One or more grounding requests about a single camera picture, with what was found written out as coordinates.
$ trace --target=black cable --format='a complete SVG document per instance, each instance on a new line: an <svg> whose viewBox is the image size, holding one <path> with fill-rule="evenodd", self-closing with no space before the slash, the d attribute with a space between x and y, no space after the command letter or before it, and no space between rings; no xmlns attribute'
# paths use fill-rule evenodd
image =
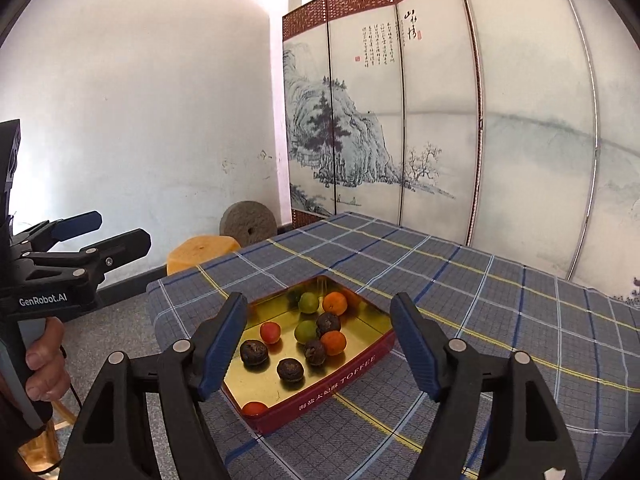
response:
<svg viewBox="0 0 640 480"><path fill-rule="evenodd" d="M66 351L62 345L60 345L60 351L62 352L62 357L66 359ZM76 402L78 403L78 408L82 410L82 401L80 400L80 396L78 395L78 392L76 392L76 389L74 388L73 383L69 383L69 387L71 388L71 393L76 398ZM47 467L43 471L36 471L34 474L37 476L43 476L48 473L51 473L54 469L59 468L61 463L62 463L62 459L58 460L54 465Z"/></svg>

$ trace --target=rectangular tray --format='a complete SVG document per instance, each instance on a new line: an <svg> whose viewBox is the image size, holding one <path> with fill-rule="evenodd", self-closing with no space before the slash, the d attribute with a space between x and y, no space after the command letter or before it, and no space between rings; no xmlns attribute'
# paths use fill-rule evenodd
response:
<svg viewBox="0 0 640 480"><path fill-rule="evenodd" d="M347 298L347 311L340 316L340 331L347 338L347 347L343 353L329 356L322 367L312 367L306 363L303 346L294 338L294 330L301 320L315 319L324 311L320 306L315 314L301 314L293 298L312 292L322 305L322 298L333 291ZM270 345L266 363L245 367L240 359L240 345L247 339L260 340L260 325L265 321L280 325L280 341ZM395 339L388 314L331 278L317 276L249 305L246 329L223 388L251 428L271 433L362 375L393 348ZM305 376L299 383L284 383L276 372L278 362L287 357L297 359L305 367ZM263 402L268 409L255 416L242 414L242 407L252 401Z"/></svg>

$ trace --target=yellow stool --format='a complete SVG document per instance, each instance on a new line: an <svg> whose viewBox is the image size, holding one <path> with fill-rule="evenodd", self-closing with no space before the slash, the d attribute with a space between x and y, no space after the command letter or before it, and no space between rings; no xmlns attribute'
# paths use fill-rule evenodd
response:
<svg viewBox="0 0 640 480"><path fill-rule="evenodd" d="M166 259L166 273L175 274L239 248L240 244L231 236L206 235L189 238L169 253Z"/></svg>

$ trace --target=gray checkered tablecloth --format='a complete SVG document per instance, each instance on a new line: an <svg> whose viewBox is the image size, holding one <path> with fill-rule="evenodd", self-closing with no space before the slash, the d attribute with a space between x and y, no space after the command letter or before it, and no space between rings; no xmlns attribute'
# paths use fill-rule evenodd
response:
<svg viewBox="0 0 640 480"><path fill-rule="evenodd" d="M167 348L216 315L229 292L257 300L326 274L388 312L405 291L448 336L536 360L586 479L598 479L640 418L640 310L554 276L406 228L341 214L151 283ZM202 406L235 479L407 478L437 405L396 348L356 382L269 435L217 392ZM483 394L465 474L476 478L491 397Z"/></svg>

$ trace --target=blue gripper pad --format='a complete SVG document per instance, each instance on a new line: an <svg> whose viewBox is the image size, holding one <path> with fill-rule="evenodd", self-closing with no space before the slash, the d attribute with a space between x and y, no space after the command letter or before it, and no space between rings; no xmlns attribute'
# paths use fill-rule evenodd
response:
<svg viewBox="0 0 640 480"><path fill-rule="evenodd" d="M102 216L97 211L83 213L72 218L59 220L51 230L51 238L59 242L71 240L80 235L96 231L102 225Z"/></svg>
<svg viewBox="0 0 640 480"><path fill-rule="evenodd" d="M443 359L446 360L442 345L446 344L447 337L435 322L422 317L422 314L420 314L405 292L400 292L393 297L389 314L391 315L391 325L394 327L396 337L404 351L418 388L427 393L432 400L437 400L442 389L438 380L438 372L444 372L440 367L445 362L438 363L439 359L434 355L431 348L434 351L441 351ZM442 337L433 331L433 327L428 326L430 322L435 325L436 330L442 334ZM431 348L426 340L430 334L424 333L425 331L422 330L425 328L431 329L430 332L434 332L433 338L435 341L430 342Z"/></svg>
<svg viewBox="0 0 640 480"><path fill-rule="evenodd" d="M198 327L191 338L193 351L193 381L198 398L204 401L220 389L244 332L247 320L247 300L237 292L229 295L213 319Z"/></svg>

